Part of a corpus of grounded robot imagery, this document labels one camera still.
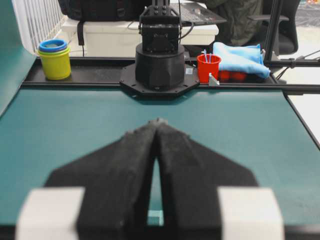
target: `octagonal mounting plate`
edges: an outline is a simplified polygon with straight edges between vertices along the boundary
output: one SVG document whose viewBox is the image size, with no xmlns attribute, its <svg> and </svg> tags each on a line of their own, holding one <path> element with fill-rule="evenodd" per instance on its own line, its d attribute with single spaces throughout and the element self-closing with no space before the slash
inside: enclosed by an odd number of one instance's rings
<svg viewBox="0 0 320 240">
<path fill-rule="evenodd" d="M 185 92 L 194 89 L 200 84 L 198 72 L 195 67 L 185 65 L 184 71 L 184 81 L 182 83 L 171 89 L 157 90 L 147 88 L 142 83 L 136 80 L 136 65 L 132 64 L 122 69 L 120 84 L 123 87 L 131 89 L 142 96 L 180 96 Z"/>
</svg>

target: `black chair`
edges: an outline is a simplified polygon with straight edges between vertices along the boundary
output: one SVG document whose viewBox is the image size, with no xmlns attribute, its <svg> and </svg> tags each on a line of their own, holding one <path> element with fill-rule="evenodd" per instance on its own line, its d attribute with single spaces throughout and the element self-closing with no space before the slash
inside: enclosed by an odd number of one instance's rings
<svg viewBox="0 0 320 240">
<path fill-rule="evenodd" d="M 275 37 L 273 50 L 276 55 L 293 54 L 298 50 L 298 37 L 296 29 L 296 13 L 300 0 L 284 0 L 281 11 L 278 33 Z M 272 9 L 272 0 L 263 1 L 263 15 L 253 15 L 248 18 L 253 21 L 263 21 L 259 32 L 246 44 L 261 44 L 264 49 L 265 40 L 270 22 L 270 14 Z"/>
</svg>

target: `table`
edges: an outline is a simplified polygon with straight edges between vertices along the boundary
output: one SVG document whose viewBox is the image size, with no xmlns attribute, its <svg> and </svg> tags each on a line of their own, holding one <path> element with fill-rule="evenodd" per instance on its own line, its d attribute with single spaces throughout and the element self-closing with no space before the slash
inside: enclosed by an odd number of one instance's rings
<svg viewBox="0 0 320 240">
<path fill-rule="evenodd" d="M 65 33 L 76 33 L 79 21 L 67 19 L 61 29 Z M 85 22 L 83 35 L 87 57 L 135 57 L 136 46 L 142 42 L 138 33 L 138 22 Z M 182 35 L 190 27 L 182 29 Z M 215 40 L 219 29 L 217 25 L 196 26 L 192 32 L 181 40 L 183 45 L 209 45 Z"/>
<path fill-rule="evenodd" d="M 13 228 L 26 194 L 54 168 L 157 117 L 251 169 L 275 192 L 286 227 L 320 223 L 320 151 L 280 90 L 194 89 L 151 100 L 119 88 L 24 88 L 0 119 L 0 226 Z M 149 221 L 161 224 L 154 171 Z"/>
</svg>

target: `teal table surface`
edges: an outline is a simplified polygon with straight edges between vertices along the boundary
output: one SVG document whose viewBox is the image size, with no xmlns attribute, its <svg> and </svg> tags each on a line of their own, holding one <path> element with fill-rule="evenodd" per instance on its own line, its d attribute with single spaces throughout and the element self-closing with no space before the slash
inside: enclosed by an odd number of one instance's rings
<svg viewBox="0 0 320 240">
<path fill-rule="evenodd" d="M 54 168 L 158 117 L 251 169 L 275 192 L 286 225 L 320 224 L 320 151 L 281 91 L 193 90 L 144 100 L 118 89 L 22 89 L 0 118 L 0 225 L 16 223 L 28 192 Z"/>
</svg>

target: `red cup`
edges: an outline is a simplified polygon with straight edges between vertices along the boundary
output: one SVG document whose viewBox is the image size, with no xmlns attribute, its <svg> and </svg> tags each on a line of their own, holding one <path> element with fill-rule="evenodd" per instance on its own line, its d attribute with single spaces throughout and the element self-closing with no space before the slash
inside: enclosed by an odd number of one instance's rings
<svg viewBox="0 0 320 240">
<path fill-rule="evenodd" d="M 216 55 L 211 55 L 211 62 L 206 62 L 206 58 L 204 54 L 196 58 L 198 62 L 198 77 L 201 84 L 209 83 L 209 73 L 218 80 L 219 63 L 221 62 L 221 58 Z"/>
</svg>

